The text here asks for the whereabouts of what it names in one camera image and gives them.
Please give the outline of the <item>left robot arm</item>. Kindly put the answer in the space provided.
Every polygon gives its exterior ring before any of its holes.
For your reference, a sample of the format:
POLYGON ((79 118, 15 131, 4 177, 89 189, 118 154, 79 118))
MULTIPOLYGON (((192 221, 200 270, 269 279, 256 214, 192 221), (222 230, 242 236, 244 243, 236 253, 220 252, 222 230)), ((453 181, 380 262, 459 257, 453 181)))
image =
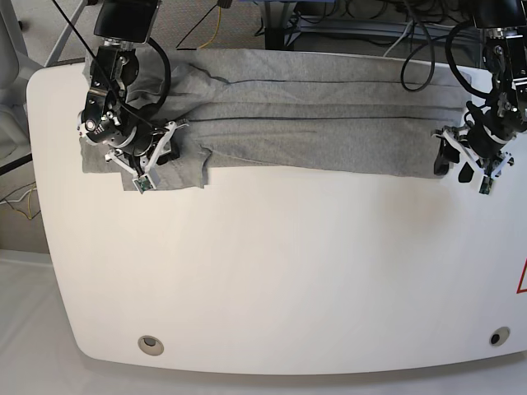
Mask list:
POLYGON ((488 195, 503 168, 515 163, 506 145, 526 131, 526 10, 522 1, 471 1, 469 14, 443 36, 445 59, 457 82, 483 103, 468 101, 463 125, 432 134, 440 141, 433 173, 445 176, 452 165, 461 164, 459 183, 478 175, 478 191, 488 195), (452 53, 456 36, 471 28, 482 32, 482 60, 492 76, 489 92, 465 79, 452 53))

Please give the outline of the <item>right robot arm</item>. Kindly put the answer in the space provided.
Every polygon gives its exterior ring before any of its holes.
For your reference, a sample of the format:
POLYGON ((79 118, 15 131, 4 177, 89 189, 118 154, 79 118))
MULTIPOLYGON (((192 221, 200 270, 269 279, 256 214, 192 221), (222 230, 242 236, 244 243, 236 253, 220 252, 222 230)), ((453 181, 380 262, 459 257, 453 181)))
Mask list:
POLYGON ((154 120, 171 88, 170 61, 151 37, 159 6, 158 1, 102 3, 94 33, 104 43, 91 57, 90 89, 79 114, 83 138, 91 145, 108 146, 105 161, 130 173, 140 193, 158 189, 156 169, 179 157, 173 136, 187 126, 185 120, 154 120), (148 44, 160 55, 163 76, 159 99, 136 109, 128 105, 127 96, 139 73, 138 44, 148 44))

